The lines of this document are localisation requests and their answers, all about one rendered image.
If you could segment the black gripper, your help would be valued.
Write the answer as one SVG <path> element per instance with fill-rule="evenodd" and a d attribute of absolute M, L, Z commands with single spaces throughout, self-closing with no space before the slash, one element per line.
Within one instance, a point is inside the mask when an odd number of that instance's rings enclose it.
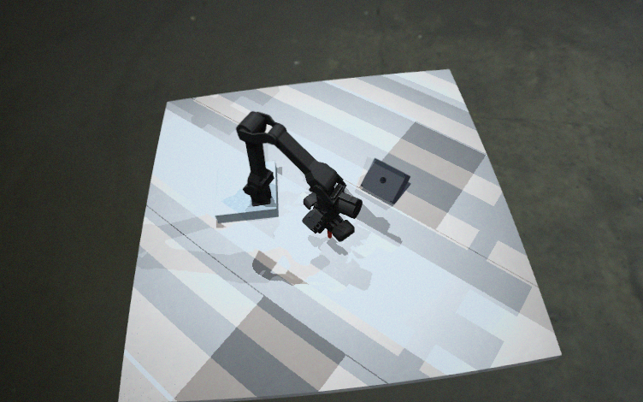
<path fill-rule="evenodd" d="M 316 194 L 314 192 L 305 197 L 303 202 L 304 206 L 308 210 L 311 210 L 311 207 L 315 204 L 317 209 L 321 211 L 324 216 L 327 215 L 329 222 L 328 224 L 325 223 L 326 229 L 330 233 L 332 232 L 332 235 L 338 242 L 342 242 L 355 233 L 355 227 L 348 220 L 343 220 L 339 215 L 340 213 L 334 210 L 334 207 L 330 210 L 320 208 L 317 204 Z"/>

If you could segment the dark grey square panel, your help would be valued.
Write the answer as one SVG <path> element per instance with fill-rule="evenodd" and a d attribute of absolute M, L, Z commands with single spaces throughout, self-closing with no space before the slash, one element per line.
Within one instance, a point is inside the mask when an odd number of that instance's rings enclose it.
<path fill-rule="evenodd" d="M 410 186 L 409 179 L 406 173 L 375 157 L 361 186 L 395 204 Z"/>

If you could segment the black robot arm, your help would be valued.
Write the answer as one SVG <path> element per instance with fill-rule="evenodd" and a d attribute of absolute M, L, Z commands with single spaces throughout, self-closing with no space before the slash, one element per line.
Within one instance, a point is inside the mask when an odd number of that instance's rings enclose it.
<path fill-rule="evenodd" d="M 273 128 L 266 132 L 267 124 Z M 305 175 L 310 191 L 316 194 L 317 204 L 324 210 L 334 207 L 335 211 L 355 219 L 363 205 L 361 199 L 346 194 L 346 184 L 338 173 L 328 166 L 315 160 L 313 156 L 293 138 L 286 128 L 275 122 L 271 115 L 263 112 L 250 112 L 237 126 L 239 139 L 245 142 L 251 167 L 244 192 L 251 196 L 252 206 L 270 204 L 271 191 L 269 184 L 274 179 L 272 171 L 266 168 L 263 144 L 275 145 L 289 160 L 291 160 Z M 338 185 L 334 188 L 335 184 Z M 321 233 L 325 223 L 329 222 L 314 204 L 313 210 L 303 218 L 302 223 L 312 232 Z"/>

